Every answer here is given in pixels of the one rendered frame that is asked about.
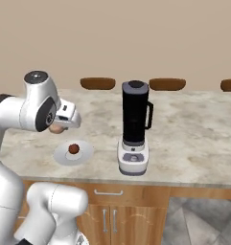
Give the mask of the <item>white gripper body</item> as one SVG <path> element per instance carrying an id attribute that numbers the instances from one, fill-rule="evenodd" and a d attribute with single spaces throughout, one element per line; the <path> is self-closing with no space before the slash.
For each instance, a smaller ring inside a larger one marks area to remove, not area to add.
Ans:
<path id="1" fill-rule="evenodd" d="M 78 111 L 74 111 L 70 115 L 56 114 L 54 123 L 67 128 L 79 128 L 81 126 L 81 115 Z"/>

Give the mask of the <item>orange peach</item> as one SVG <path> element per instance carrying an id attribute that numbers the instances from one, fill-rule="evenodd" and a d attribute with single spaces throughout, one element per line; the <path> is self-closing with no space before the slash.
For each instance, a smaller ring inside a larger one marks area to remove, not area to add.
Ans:
<path id="1" fill-rule="evenodd" d="M 60 126 L 58 124 L 51 124 L 49 127 L 49 131 L 54 134 L 61 134 L 66 130 L 66 127 Z"/>

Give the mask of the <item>red apple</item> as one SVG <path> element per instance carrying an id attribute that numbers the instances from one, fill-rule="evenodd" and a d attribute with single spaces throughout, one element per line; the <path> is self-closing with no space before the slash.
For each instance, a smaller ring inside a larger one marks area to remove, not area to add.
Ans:
<path id="1" fill-rule="evenodd" d="M 77 144 L 71 144 L 68 147 L 68 151 L 71 154 L 77 154 L 80 151 L 80 147 Z"/>

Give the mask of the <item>grey round plate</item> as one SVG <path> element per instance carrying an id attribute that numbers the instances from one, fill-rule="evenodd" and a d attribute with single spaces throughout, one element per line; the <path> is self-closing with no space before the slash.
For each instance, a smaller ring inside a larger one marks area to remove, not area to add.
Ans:
<path id="1" fill-rule="evenodd" d="M 77 153 L 72 153 L 69 150 L 71 145 L 77 145 L 79 150 Z M 53 158 L 57 163 L 63 166 L 78 166 L 85 164 L 93 155 L 94 147 L 86 141 L 67 141 L 59 145 L 53 154 Z"/>

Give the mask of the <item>black and white blender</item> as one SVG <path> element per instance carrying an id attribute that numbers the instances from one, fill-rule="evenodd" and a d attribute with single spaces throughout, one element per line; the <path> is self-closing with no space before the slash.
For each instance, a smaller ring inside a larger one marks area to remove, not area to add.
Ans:
<path id="1" fill-rule="evenodd" d="M 151 128 L 153 104 L 149 85 L 141 80 L 122 84 L 123 135 L 117 146 L 119 170 L 124 175 L 140 176 L 147 171 L 150 150 L 145 131 Z"/>

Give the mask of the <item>brown wooden stool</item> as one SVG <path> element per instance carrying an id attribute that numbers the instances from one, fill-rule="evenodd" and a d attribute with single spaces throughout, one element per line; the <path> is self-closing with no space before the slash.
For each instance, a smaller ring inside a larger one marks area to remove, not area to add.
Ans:
<path id="1" fill-rule="evenodd" d="M 223 92 L 231 92 L 231 78 L 224 79 L 224 80 L 220 83 L 220 89 L 221 89 Z"/>
<path id="2" fill-rule="evenodd" d="M 82 78 L 81 86 L 87 90 L 111 90 L 115 87 L 114 78 Z"/>
<path id="3" fill-rule="evenodd" d="M 150 88 L 154 91 L 179 91 L 186 86 L 183 78 L 152 78 Z"/>

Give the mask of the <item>wooden drawer front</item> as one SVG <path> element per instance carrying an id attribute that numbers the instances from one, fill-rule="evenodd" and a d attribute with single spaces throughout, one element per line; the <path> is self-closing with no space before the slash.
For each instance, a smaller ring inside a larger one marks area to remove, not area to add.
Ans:
<path id="1" fill-rule="evenodd" d="M 167 208 L 171 190 L 168 187 L 119 184 L 77 183 L 76 186 L 88 193 L 90 204 L 128 207 Z M 123 190 L 124 194 L 122 196 L 96 195 L 94 189 L 107 192 Z"/>

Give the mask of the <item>wooden cupboard door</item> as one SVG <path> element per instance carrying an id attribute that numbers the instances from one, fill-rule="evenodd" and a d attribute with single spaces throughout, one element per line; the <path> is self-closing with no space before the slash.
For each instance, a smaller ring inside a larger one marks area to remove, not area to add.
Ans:
<path id="1" fill-rule="evenodd" d="M 103 209 L 106 209 L 106 228 L 103 228 Z M 88 205 L 86 212 L 77 218 L 80 231 L 86 236 L 90 245 L 110 245 L 109 206 Z"/>
<path id="2" fill-rule="evenodd" d="M 113 210 L 117 210 L 116 234 Z M 161 245 L 166 214 L 166 208 L 111 206 L 111 245 Z"/>

